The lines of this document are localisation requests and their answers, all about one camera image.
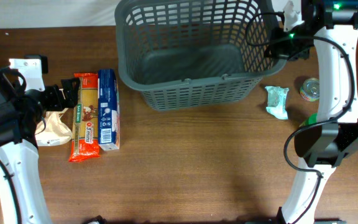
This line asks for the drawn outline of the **green lid glass jar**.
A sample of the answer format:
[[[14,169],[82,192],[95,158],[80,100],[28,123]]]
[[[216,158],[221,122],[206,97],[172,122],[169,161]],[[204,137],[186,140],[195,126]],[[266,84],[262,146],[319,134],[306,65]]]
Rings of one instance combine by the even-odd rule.
[[[309,126],[311,124],[315,124],[316,123],[316,117],[317,117],[317,114],[314,113],[312,114],[309,118],[307,118],[306,120],[304,120],[301,124],[300,124],[300,127],[302,126]]]

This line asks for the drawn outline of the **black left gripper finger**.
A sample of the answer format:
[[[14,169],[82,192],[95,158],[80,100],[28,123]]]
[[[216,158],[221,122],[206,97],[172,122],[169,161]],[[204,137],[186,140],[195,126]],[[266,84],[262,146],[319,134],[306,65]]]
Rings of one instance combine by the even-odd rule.
[[[78,93],[80,87],[79,78],[62,79],[61,83],[65,93]]]
[[[64,93],[64,108],[74,108],[78,104],[78,95],[73,93]]]

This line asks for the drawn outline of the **light green packet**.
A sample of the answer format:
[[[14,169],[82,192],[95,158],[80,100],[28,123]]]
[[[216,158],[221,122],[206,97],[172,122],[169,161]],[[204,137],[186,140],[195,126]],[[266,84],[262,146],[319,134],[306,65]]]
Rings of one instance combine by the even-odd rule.
[[[279,86],[266,86],[267,106],[266,110],[269,114],[277,119],[287,120],[288,113],[286,111],[286,100],[289,88]]]

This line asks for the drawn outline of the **San Remo spaghetti packet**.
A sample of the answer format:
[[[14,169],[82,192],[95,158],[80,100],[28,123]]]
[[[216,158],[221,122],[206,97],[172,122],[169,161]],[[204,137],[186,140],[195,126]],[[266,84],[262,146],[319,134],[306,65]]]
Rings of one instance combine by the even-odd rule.
[[[70,162],[99,157],[98,143],[98,74],[75,73],[80,79],[78,104],[73,111],[73,135]]]

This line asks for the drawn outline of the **small tin can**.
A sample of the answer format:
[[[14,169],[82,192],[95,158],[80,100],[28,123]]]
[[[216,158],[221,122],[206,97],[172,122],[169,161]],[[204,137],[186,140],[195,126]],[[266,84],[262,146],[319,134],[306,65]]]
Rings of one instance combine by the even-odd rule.
[[[317,78],[305,80],[300,88],[300,95],[306,101],[319,100],[319,80]]]

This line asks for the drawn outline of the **dark blue cardboard box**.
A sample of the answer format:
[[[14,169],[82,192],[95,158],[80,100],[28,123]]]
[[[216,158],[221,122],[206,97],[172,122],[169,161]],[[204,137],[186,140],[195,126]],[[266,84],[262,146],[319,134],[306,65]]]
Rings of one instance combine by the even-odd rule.
[[[104,151],[120,148],[119,89],[113,69],[98,71],[98,144]]]

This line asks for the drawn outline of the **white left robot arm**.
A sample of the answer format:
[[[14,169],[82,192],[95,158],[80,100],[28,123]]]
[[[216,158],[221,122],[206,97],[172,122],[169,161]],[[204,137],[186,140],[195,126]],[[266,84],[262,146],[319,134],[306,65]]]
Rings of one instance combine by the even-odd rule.
[[[78,103],[79,78],[44,84],[43,55],[11,58],[0,69],[0,202],[5,223],[51,223],[39,177],[36,128],[47,111]]]

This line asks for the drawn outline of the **beige food pouch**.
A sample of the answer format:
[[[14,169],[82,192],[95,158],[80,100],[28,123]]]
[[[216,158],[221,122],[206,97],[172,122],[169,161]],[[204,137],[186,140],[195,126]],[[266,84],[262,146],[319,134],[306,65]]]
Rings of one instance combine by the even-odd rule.
[[[45,123],[41,121],[35,131],[35,139],[38,146],[59,146],[72,139],[71,129],[61,121],[62,116],[67,111],[47,111]]]

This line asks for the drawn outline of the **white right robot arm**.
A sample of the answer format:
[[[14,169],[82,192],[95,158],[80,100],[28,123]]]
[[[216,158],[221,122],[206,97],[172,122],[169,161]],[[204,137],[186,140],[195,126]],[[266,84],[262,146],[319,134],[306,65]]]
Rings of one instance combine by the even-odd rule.
[[[278,223],[313,223],[329,176],[358,150],[358,1],[121,1],[119,76],[158,111],[229,103],[289,60],[319,63],[319,107],[288,140],[298,163]]]

